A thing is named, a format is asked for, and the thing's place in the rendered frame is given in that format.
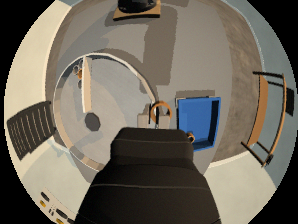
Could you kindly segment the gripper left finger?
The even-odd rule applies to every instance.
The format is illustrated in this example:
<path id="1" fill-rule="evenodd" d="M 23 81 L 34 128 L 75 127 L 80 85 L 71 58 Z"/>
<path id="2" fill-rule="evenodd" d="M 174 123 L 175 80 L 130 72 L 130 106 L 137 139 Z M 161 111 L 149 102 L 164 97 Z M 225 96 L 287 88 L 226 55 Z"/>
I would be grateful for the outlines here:
<path id="1" fill-rule="evenodd" d="M 149 128 L 151 104 L 146 104 L 143 113 L 137 115 L 137 128 Z"/>

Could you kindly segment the blue plastic crate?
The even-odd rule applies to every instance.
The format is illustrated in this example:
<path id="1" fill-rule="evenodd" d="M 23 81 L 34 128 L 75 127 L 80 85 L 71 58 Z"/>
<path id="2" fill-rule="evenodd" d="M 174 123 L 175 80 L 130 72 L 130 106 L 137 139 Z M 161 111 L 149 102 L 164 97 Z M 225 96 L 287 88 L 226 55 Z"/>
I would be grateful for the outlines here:
<path id="1" fill-rule="evenodd" d="M 192 143 L 194 152 L 214 147 L 220 118 L 221 97 L 206 96 L 190 99 L 177 97 L 175 107 L 177 129 L 192 133 L 195 138 Z"/>

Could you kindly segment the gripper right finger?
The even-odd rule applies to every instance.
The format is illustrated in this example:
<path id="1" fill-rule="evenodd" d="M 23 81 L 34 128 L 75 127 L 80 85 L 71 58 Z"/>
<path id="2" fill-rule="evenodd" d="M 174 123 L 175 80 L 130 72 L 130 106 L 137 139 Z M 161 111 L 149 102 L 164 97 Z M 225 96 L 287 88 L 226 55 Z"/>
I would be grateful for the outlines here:
<path id="1" fill-rule="evenodd" d="M 162 106 L 156 107 L 157 129 L 169 129 L 169 115 L 165 115 Z"/>

